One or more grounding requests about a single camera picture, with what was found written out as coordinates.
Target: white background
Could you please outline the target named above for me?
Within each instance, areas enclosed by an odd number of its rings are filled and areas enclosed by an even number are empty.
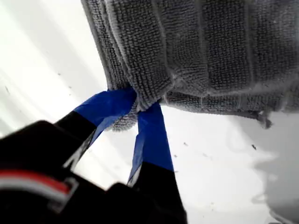
[[[0,136],[55,122],[106,88],[79,0],[0,0]],[[298,115],[273,114],[263,130],[238,117],[163,113],[190,223],[265,224],[268,205],[299,198]],[[103,133],[76,172],[104,188],[126,183],[136,134]]]

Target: black object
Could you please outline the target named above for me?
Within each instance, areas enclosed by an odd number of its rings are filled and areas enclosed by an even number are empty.
[[[117,183],[107,191],[70,171],[88,149],[96,128],[71,112],[55,124],[38,121],[0,140],[0,171],[30,170],[78,183],[59,212],[41,196],[1,190],[4,223],[187,222],[174,173],[167,169],[143,162],[128,184],[131,187]]]

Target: gray microfiber towel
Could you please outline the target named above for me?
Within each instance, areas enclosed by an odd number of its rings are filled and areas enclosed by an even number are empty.
[[[82,0],[108,88],[154,102],[257,119],[299,109],[299,0]]]

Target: towel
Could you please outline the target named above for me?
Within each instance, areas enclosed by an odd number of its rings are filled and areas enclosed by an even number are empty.
[[[271,125],[299,109],[298,0],[82,0],[110,90],[132,86],[137,112],[181,110]]]

